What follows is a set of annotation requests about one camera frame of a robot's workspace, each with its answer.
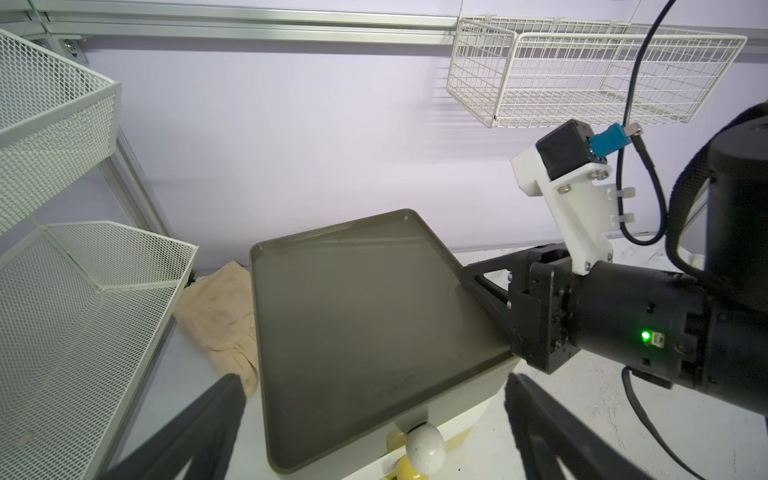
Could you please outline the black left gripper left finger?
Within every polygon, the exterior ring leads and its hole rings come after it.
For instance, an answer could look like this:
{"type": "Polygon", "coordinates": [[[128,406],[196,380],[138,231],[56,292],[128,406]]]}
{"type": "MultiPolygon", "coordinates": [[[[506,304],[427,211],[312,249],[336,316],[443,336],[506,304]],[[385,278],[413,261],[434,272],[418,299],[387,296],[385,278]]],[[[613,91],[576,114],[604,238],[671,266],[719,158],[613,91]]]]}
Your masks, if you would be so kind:
{"type": "Polygon", "coordinates": [[[103,474],[103,479],[223,479],[246,406],[241,379],[230,373],[103,474]]]}

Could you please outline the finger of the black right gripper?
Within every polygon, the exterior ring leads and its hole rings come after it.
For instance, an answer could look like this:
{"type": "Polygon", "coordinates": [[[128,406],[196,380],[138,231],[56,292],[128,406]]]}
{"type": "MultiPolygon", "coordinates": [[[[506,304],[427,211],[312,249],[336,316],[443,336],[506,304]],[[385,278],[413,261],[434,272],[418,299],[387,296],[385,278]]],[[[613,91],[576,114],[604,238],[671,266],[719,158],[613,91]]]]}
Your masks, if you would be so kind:
{"type": "Polygon", "coordinates": [[[461,269],[461,285],[480,303],[509,336],[531,335],[531,295],[528,251],[522,250],[479,261],[461,269]],[[506,287],[486,277],[506,270],[506,287]]]}

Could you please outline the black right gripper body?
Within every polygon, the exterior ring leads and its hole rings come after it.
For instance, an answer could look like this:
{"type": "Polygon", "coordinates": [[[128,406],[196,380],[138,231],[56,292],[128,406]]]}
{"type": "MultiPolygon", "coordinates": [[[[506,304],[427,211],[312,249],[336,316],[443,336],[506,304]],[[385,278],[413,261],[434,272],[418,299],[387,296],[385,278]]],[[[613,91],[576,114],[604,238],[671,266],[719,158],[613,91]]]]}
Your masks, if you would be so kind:
{"type": "Polygon", "coordinates": [[[529,367],[552,374],[578,352],[565,327],[572,285],[569,252],[563,244],[515,252],[510,273],[512,352],[529,367]]]}

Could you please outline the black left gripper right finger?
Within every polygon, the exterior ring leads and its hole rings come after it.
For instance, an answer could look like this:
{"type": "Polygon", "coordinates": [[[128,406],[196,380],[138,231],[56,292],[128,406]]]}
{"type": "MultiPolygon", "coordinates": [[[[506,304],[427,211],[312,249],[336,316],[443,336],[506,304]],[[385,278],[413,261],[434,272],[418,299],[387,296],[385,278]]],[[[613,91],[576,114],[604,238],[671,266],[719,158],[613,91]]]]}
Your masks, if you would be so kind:
{"type": "Polygon", "coordinates": [[[528,479],[649,477],[526,375],[509,375],[505,410],[528,479]]]}

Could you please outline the olive white yellow drawer cabinet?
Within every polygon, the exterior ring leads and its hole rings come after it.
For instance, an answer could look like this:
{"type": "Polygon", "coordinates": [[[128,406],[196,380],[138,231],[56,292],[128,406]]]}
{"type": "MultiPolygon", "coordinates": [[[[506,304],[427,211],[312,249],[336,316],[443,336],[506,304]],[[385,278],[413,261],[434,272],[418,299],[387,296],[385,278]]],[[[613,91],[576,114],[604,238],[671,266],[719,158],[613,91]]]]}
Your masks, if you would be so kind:
{"type": "Polygon", "coordinates": [[[380,466],[396,432],[444,425],[516,365],[414,210],[258,243],[250,270],[266,456],[282,479],[380,466]]]}

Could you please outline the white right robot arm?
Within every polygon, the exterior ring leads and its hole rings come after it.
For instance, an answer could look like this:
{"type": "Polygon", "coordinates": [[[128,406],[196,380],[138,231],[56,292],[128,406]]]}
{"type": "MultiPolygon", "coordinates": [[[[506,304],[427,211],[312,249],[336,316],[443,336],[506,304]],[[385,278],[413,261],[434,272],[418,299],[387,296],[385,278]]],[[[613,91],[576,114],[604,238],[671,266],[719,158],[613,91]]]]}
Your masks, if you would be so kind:
{"type": "Polygon", "coordinates": [[[568,249],[549,244],[471,264],[459,278],[539,371],[587,351],[765,414],[765,104],[722,128],[680,175],[665,250],[673,271],[600,262],[581,276],[568,249]]]}

